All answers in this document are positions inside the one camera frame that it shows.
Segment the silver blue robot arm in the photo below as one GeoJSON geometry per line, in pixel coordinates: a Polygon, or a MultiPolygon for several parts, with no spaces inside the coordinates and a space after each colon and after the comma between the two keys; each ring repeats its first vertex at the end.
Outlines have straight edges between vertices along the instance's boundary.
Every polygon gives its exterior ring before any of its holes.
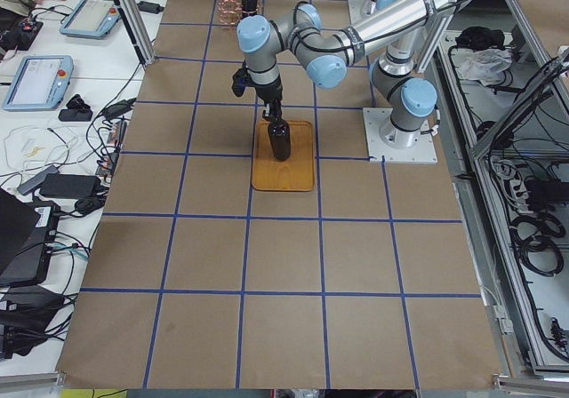
{"type": "Polygon", "coordinates": [[[413,75],[413,55],[422,28],[416,28],[387,45],[370,69],[370,80],[392,106],[379,128],[381,140],[395,149],[413,147],[423,123],[435,110],[437,90],[428,80],[413,75]]]}
{"type": "Polygon", "coordinates": [[[457,12],[469,1],[396,0],[329,36],[321,33],[316,7],[305,2],[276,20],[262,15],[246,17],[236,29],[244,62],[233,75],[232,92],[240,97],[252,87],[267,107],[279,108],[283,86],[276,56],[286,51],[293,54],[314,84],[332,89],[345,78],[348,67],[363,57],[457,12]]]}

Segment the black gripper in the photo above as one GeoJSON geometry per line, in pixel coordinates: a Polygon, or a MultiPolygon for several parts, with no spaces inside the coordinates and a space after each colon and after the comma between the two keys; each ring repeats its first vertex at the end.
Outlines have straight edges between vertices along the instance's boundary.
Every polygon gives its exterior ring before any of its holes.
{"type": "Polygon", "coordinates": [[[254,89],[265,106],[262,118],[267,122],[282,118],[283,85],[281,78],[278,77],[270,84],[255,84],[254,89]]]}

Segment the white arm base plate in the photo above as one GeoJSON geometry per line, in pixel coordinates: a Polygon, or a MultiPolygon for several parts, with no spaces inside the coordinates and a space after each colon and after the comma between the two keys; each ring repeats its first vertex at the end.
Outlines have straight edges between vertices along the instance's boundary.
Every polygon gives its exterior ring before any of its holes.
{"type": "Polygon", "coordinates": [[[418,131],[400,131],[391,122],[391,108],[363,109],[368,159],[371,163],[437,163],[434,138],[425,119],[418,131]]]}
{"type": "Polygon", "coordinates": [[[376,10],[373,0],[348,0],[349,23],[355,24],[369,18],[376,10]]]}

